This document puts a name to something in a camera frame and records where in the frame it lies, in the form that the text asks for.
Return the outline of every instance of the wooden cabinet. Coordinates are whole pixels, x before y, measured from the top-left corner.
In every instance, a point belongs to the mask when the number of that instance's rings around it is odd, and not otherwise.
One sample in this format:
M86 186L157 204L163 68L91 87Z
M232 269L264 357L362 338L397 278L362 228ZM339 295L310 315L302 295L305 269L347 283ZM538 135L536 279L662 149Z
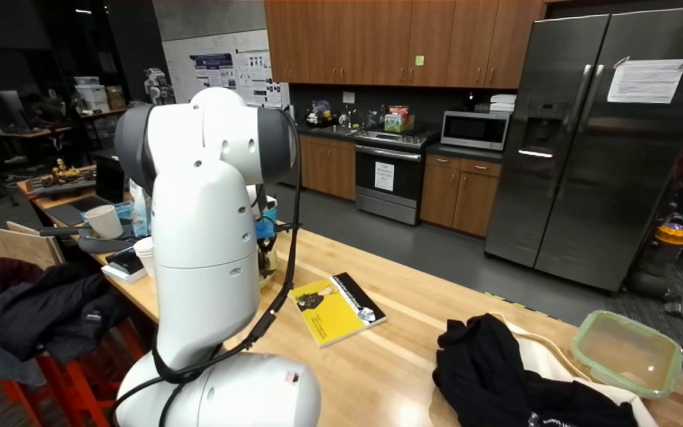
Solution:
M355 199L355 145L302 135L302 186L342 199Z
M500 170L495 161L430 154L421 219L485 238Z
M518 87L544 0L265 0L265 17L276 81Z

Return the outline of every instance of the stainless steel refrigerator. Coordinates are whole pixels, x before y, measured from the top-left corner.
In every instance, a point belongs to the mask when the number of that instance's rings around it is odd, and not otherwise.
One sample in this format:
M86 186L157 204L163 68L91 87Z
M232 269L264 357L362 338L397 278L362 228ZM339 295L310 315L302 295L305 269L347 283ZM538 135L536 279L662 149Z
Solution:
M617 292L683 151L683 10L536 21L487 255Z

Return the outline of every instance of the microwave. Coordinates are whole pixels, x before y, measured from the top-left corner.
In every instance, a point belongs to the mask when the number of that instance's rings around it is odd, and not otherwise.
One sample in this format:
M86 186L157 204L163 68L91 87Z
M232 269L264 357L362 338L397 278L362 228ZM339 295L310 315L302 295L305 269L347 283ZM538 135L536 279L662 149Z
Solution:
M443 112L442 145L502 151L509 115L499 112Z

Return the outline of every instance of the whiteboard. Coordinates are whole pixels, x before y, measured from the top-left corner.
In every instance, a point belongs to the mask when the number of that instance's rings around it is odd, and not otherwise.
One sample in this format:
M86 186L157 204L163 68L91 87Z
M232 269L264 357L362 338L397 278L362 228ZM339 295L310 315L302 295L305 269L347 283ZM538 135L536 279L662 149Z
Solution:
M268 30L167 41L163 52L175 103L189 103L202 87L224 85L253 106L289 104L289 85L273 81Z

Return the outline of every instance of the clothing pile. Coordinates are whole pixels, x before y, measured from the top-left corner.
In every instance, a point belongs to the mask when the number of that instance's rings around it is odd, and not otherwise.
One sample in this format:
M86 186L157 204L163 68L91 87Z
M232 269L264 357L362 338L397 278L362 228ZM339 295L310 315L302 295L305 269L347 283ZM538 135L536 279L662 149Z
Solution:
M524 351L494 315L448 321L434 383L466 427L635 427L654 425L641 398L602 384L549 380L524 368Z
M123 303L99 272L0 259L0 380L38 387L34 357L47 351L59 364L74 360L123 319Z

